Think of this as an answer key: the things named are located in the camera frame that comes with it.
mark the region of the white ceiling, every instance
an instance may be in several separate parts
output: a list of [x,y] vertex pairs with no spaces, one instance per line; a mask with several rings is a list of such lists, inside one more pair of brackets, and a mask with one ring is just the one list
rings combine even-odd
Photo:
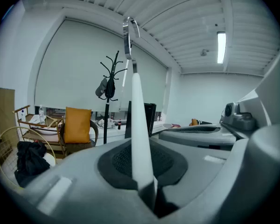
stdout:
[[[263,76],[280,49],[279,26],[262,0],[80,1],[133,17],[174,58],[182,73]],[[224,64],[217,64],[218,31],[227,33]],[[203,49],[208,50],[207,56],[200,55]]]

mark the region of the black monitor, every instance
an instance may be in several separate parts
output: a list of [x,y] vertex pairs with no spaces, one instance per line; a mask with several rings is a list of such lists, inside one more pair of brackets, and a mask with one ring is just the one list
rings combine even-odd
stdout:
[[[151,137],[153,133],[153,127],[154,127],[154,116],[155,116],[155,109],[157,105],[156,104],[147,104],[144,103],[144,109],[145,109],[145,116],[146,116],[146,123],[147,123],[147,132],[148,136]],[[132,136],[132,102],[129,102],[129,108],[127,111],[127,118],[126,118],[126,134],[125,139],[131,138]]]

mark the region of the white cone-shaped rod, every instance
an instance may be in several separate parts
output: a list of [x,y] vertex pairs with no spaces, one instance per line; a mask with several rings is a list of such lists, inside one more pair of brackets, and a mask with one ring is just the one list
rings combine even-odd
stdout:
[[143,201],[154,208],[154,172],[150,154],[147,123],[140,75],[132,77],[132,175],[138,183],[138,192]]

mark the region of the roller blind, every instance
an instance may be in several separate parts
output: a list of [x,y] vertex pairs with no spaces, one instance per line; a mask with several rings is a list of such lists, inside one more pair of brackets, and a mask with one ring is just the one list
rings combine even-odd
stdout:
[[[119,50],[116,71],[126,67],[123,39],[103,29],[77,22],[65,20],[52,38],[44,55],[37,78],[35,105],[60,108],[74,107],[105,111],[106,100],[95,95],[95,90],[108,71]],[[162,110],[166,84],[167,69],[148,53],[136,46],[132,48],[133,57],[137,59],[138,72],[141,77],[144,102],[157,104],[157,111]],[[118,112],[128,108],[132,98],[132,63],[128,65],[125,86],[122,91],[124,72],[120,72],[114,80],[115,95],[110,102],[110,112]]]

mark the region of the black jacket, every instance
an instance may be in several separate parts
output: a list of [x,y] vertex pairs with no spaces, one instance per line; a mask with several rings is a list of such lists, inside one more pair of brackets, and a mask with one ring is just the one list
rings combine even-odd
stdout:
[[49,169],[50,165],[43,159],[47,148],[41,142],[18,143],[18,169],[14,172],[15,178],[21,187],[26,187],[39,174]]

